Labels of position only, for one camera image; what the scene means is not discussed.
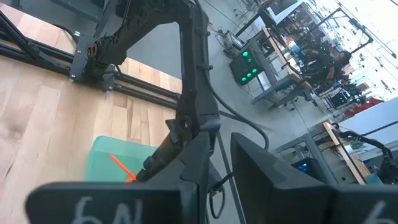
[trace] orange object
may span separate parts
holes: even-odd
[[[136,176],[135,176],[131,171],[129,171],[129,169],[127,169],[127,167],[126,167],[125,165],[123,165],[123,164],[119,161],[118,158],[116,158],[116,157],[115,157],[114,155],[112,155],[112,154],[109,154],[109,156],[111,157],[111,159],[112,159],[115,163],[117,163],[117,165],[118,165],[120,168],[122,168],[122,170],[124,170],[127,174],[129,174],[130,177],[129,177],[126,181],[124,181],[125,183],[132,182],[132,181],[136,180]]]

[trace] concrete floor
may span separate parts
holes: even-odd
[[[234,30],[236,24],[240,22],[235,18],[233,12],[233,9],[240,9],[237,1],[207,1],[200,0],[203,9],[214,23],[213,27],[215,29],[222,27],[223,30]],[[21,5],[22,11],[49,23],[60,24],[71,30],[77,30],[85,34],[94,33],[95,24],[93,22],[52,3],[50,0],[21,0]],[[114,32],[120,26],[120,23],[121,19],[116,17],[116,15],[112,15],[105,28],[105,32]],[[308,128],[325,119],[325,114],[322,114],[311,103],[305,102],[302,98],[296,102],[297,110],[295,111],[289,111],[288,108],[269,111],[266,102],[263,101],[252,105],[250,101],[253,97],[245,92],[248,88],[246,86],[241,88],[232,79],[232,74],[228,67],[230,59],[224,56],[223,48],[216,40],[214,33],[209,36],[208,45],[210,63],[214,66],[214,69],[210,72],[211,83],[214,89],[236,111],[245,115],[251,121],[267,127],[265,131],[270,140],[270,151],[305,134],[308,132]],[[156,27],[136,45],[132,46],[127,54],[128,57],[150,65],[169,75],[181,78],[178,24],[173,23]],[[251,89],[259,86],[256,82],[254,80],[250,83]],[[231,163],[229,142],[232,132],[242,133],[260,146],[264,145],[263,138],[250,126],[222,117],[220,133],[229,163]],[[220,174],[226,175],[226,169],[218,146],[211,160]],[[221,218],[219,220],[212,220],[211,223],[239,223],[229,184],[225,184],[225,187],[227,193],[226,208]],[[216,209],[219,207],[217,202],[218,199],[215,202]]]

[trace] workbench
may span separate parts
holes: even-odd
[[[63,30],[7,5],[0,10],[28,38],[74,54]],[[117,92],[71,83],[65,75],[0,56],[0,223],[25,223],[24,200],[37,186],[83,180],[101,135],[157,147],[175,111]],[[181,92],[181,81],[127,58],[122,72]]]
[[[252,40],[250,40],[252,42],[252,47],[254,47],[254,51],[258,52],[257,54],[261,54],[262,50],[260,46],[258,46],[258,44],[256,43],[256,40],[262,35],[267,37],[268,42],[271,44],[270,47],[272,49],[262,57],[259,56],[260,58],[264,58],[261,63],[264,67],[264,73],[266,74],[266,77],[271,86],[269,88],[264,88],[265,83],[260,82],[260,85],[263,86],[263,92],[260,95],[256,96],[251,103],[255,104],[258,101],[265,99],[272,103],[270,109],[274,109],[293,100],[297,96],[301,95],[305,90],[311,90],[312,87],[308,82],[303,80],[298,71],[291,69],[291,67],[289,66],[291,60],[286,59],[285,55],[282,53],[280,44],[274,36],[271,36],[267,28],[264,27],[262,31],[260,31]],[[272,53],[277,55],[277,58],[279,58],[280,62],[284,66],[282,69],[286,72],[286,76],[282,77],[280,80],[277,79],[277,74],[269,69],[269,67],[271,66],[270,62],[264,62],[265,58],[269,57]]]
[[[335,147],[336,150],[341,154],[341,160],[344,161],[346,168],[353,175],[353,180],[359,184],[366,184],[366,177],[371,175],[368,168],[364,165],[363,161],[358,156],[358,153],[348,153],[345,149],[344,140],[340,139],[335,134],[335,128],[329,122],[323,122],[320,128],[311,131],[310,133],[304,134],[302,137],[294,139],[283,146],[275,149],[275,152],[282,152],[295,146],[305,143],[307,149],[311,152],[314,159],[316,159],[320,165],[322,172],[331,180],[335,178],[335,175],[330,169],[329,162],[323,157],[319,145],[316,140],[327,139],[328,147]],[[340,180],[330,182],[329,184],[338,184]]]

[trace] green bin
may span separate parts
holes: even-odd
[[[114,155],[133,174],[156,148],[120,139],[98,136],[88,154],[85,181],[124,182],[129,175],[109,156]]]

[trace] wooden surface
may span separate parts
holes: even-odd
[[[5,5],[0,10],[31,39],[74,53],[66,32]],[[175,112],[116,92],[94,90],[41,68],[0,57],[0,223],[25,223],[36,186],[81,180],[94,139],[105,135],[158,146]],[[180,92],[179,79],[127,59],[124,73]]]
[[[268,29],[266,27],[263,27],[262,30],[264,31],[266,37],[269,39],[269,42],[271,43],[272,47],[275,49],[275,52],[277,53],[280,61],[282,62],[283,65],[287,65],[288,62],[286,61],[286,58],[282,55],[282,52],[280,51],[280,48],[277,45],[277,42],[274,37],[271,37]],[[301,82],[302,78],[297,72],[293,71],[289,66],[286,66],[285,69],[287,70],[288,75],[295,80],[296,82]],[[304,82],[302,84],[306,89],[310,90],[312,87],[308,82]]]
[[[363,177],[367,177],[368,175],[370,175],[370,172],[369,172],[368,168],[366,168],[366,166],[363,164],[363,162],[359,158],[358,154],[355,152],[353,154],[348,154],[343,149],[343,146],[340,145],[338,137],[333,132],[334,127],[330,123],[324,122],[323,127],[326,129],[326,131],[329,134],[329,136],[331,137],[333,143],[337,146],[336,148],[337,148],[338,152],[343,156],[343,159],[346,162],[346,165],[348,166],[350,171],[353,173],[355,179],[358,181],[358,183],[365,184],[361,175]]]

